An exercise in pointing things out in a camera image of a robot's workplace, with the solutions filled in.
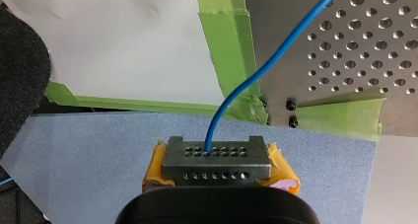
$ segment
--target black object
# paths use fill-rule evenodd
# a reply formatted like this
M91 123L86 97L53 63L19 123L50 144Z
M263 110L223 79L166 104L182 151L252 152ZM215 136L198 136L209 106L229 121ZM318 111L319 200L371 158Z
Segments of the black object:
M294 111L297 106L298 105L296 104L296 100L295 99L288 99L288 101L286 102L286 109L288 111Z
M51 71L47 48L27 24L0 8L0 159L37 107Z
M133 199L116 224L318 224L300 198L271 187L162 187Z
M299 126L298 118L295 115L289 117L289 127L297 128Z

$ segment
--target white wall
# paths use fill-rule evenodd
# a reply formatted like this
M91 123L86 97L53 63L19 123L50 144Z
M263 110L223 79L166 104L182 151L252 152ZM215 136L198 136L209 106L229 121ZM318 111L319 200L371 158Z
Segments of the white wall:
M384 136L377 147L363 224L418 223L418 138Z

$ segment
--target white surface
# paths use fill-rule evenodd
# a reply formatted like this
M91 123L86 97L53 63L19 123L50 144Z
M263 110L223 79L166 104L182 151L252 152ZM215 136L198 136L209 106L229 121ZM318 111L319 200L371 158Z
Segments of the white surface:
M220 105L197 0L4 0L77 96Z
M418 138L383 136L363 224L418 223Z

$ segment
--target metal block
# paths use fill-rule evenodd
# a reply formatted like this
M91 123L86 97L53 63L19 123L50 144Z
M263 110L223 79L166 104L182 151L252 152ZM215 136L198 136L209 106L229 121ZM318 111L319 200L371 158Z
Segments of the metal block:
M204 152L204 142L171 137L163 162L163 177L177 186L255 186L270 172L260 136L251 136L248 142L213 142L212 152Z

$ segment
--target perforated metal plate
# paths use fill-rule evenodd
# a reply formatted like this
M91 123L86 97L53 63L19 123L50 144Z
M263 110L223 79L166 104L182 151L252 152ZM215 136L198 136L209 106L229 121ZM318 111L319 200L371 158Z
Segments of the perforated metal plate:
M246 0L262 65L318 0ZM334 0L262 79L273 125L288 98L383 93L383 133L418 136L418 0Z

